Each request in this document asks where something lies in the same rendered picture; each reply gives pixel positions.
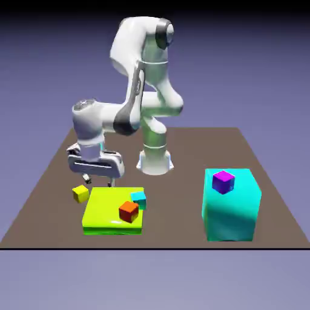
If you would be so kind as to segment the large cyan box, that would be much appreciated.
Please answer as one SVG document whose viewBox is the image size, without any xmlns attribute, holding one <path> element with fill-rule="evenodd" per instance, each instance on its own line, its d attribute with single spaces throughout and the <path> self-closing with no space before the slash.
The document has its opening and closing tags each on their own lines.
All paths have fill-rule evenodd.
<svg viewBox="0 0 310 310">
<path fill-rule="evenodd" d="M 235 176 L 234 189 L 220 194 L 212 188 L 215 173 Z M 247 168 L 207 168 L 203 187 L 202 220 L 209 242 L 251 242 L 262 191 Z"/>
</svg>

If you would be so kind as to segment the small orange cube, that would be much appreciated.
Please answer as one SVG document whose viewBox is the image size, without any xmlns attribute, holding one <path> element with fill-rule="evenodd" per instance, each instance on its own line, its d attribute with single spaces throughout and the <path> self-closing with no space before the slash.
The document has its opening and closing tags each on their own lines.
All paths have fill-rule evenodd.
<svg viewBox="0 0 310 310">
<path fill-rule="evenodd" d="M 132 223 L 139 215 L 139 205 L 135 202 L 126 201 L 119 207 L 119 218 Z"/>
</svg>

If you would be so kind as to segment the small yellow cube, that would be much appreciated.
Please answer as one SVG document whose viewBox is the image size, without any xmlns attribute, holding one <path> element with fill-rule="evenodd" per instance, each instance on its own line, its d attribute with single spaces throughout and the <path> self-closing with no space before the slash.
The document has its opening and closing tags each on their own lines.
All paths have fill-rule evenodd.
<svg viewBox="0 0 310 310">
<path fill-rule="evenodd" d="M 72 189 L 73 198 L 77 203 L 83 203 L 89 198 L 89 190 L 84 185 L 79 185 Z"/>
</svg>

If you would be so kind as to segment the small cyan cube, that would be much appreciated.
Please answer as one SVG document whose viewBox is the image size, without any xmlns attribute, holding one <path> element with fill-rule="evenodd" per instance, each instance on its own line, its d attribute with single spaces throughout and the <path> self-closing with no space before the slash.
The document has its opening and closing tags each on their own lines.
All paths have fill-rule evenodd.
<svg viewBox="0 0 310 310">
<path fill-rule="evenodd" d="M 139 209 L 146 210 L 147 197 L 143 191 L 131 193 L 131 200 L 139 205 Z"/>
</svg>

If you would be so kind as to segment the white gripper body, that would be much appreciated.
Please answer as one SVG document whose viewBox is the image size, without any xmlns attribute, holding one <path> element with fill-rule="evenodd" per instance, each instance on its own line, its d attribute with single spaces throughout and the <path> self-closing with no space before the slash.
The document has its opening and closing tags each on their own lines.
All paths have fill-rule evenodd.
<svg viewBox="0 0 310 310">
<path fill-rule="evenodd" d="M 98 159 L 85 160 L 78 150 L 68 150 L 68 164 L 72 172 L 117 179 L 124 175 L 122 156 L 114 151 L 101 151 Z"/>
</svg>

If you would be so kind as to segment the large lime green box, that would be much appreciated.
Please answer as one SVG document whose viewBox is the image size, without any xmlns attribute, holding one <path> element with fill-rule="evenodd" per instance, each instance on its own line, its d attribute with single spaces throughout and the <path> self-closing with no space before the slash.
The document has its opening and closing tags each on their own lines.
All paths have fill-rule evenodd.
<svg viewBox="0 0 310 310">
<path fill-rule="evenodd" d="M 142 233 L 143 211 L 128 223 L 119 218 L 119 207 L 131 200 L 131 193 L 142 187 L 94 187 L 82 218 L 85 235 L 139 235 Z"/>
</svg>

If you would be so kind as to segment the small purple cube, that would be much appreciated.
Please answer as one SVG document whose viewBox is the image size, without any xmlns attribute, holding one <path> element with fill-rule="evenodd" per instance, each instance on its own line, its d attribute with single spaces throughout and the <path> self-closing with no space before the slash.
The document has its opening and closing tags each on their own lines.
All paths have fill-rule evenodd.
<svg viewBox="0 0 310 310">
<path fill-rule="evenodd" d="M 235 176 L 222 170 L 213 175 L 212 188 L 220 194 L 226 194 L 234 189 Z"/>
</svg>

